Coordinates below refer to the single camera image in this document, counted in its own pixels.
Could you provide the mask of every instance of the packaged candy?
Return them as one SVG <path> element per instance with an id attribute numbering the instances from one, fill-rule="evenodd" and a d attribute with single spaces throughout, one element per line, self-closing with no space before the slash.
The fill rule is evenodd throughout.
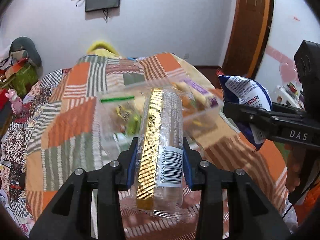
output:
<path id="1" fill-rule="evenodd" d="M 268 91 L 258 82 L 239 76 L 218 76 L 223 90 L 224 102 L 239 103 L 264 108 L 271 111 L 272 103 Z M 266 140 L 266 136 L 251 123 L 237 122 L 239 130 L 259 150 Z"/>

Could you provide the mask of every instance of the barcode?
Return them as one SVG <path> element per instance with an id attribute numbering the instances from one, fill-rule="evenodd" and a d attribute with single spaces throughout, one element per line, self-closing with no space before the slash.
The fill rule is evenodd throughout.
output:
<path id="1" fill-rule="evenodd" d="M 158 186 L 180 187 L 182 184 L 183 153 L 176 147 L 161 147 Z"/>
<path id="2" fill-rule="evenodd" d="M 256 136 L 256 140 L 257 140 L 257 141 L 261 141 L 261 140 L 263 140 L 263 138 L 264 138 L 264 136 L 263 136 L 263 134 L 261 133 L 260 130 L 257 130 L 257 131 L 256 131 L 255 136 Z"/>
<path id="3" fill-rule="evenodd" d="M 256 128 L 252 124 L 250 124 L 250 128 L 252 130 L 253 139 L 256 144 L 261 144 L 266 140 L 266 136 L 260 129 Z"/>

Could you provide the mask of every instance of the bed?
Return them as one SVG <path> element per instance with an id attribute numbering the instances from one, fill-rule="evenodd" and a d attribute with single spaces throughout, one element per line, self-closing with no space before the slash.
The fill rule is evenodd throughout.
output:
<path id="1" fill-rule="evenodd" d="M 21 117 L 11 123 L 1 145 L 0 199 L 20 228 L 29 234 L 41 212 L 76 168 L 96 170 L 110 161 L 100 145 L 95 107 L 98 93 L 181 74 L 222 96 L 196 68 L 170 53 L 139 60 L 87 55 L 73 68 L 55 70 L 35 84 L 23 100 Z M 205 158 L 218 168 L 246 170 L 278 211 L 283 212 L 288 195 L 286 166 L 272 142 L 266 141 L 255 152 L 222 113 L 215 127 L 195 139 L 204 149 Z M 22 190 L 20 177 L 24 173 Z M 192 214 L 190 221 L 151 217 L 122 207 L 126 237 L 193 239 L 201 193 L 191 192 L 185 185 L 183 192 L 183 207 Z M 120 201 L 126 194 L 119 192 Z M 224 212 L 224 237 L 228 237 L 226 201 Z M 94 211 L 92 223 L 92 236 L 97 238 Z"/>

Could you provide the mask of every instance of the red box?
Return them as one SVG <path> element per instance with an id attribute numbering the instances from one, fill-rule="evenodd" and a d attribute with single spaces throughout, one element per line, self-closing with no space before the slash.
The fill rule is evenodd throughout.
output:
<path id="1" fill-rule="evenodd" d="M 0 110 L 3 108 L 5 103 L 9 100 L 9 98 L 5 96 L 7 92 L 8 92 L 7 89 L 3 89 L 2 91 L 0 91 Z"/>

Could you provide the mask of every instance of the pink toy figure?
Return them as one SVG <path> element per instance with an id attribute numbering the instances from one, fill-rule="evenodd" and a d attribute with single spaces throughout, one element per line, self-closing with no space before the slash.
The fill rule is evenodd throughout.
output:
<path id="1" fill-rule="evenodd" d="M 16 116 L 19 116 L 22 111 L 22 100 L 18 97 L 17 92 L 14 89 L 9 89 L 8 92 L 9 93 L 6 93 L 5 96 L 9 98 L 13 113 Z"/>

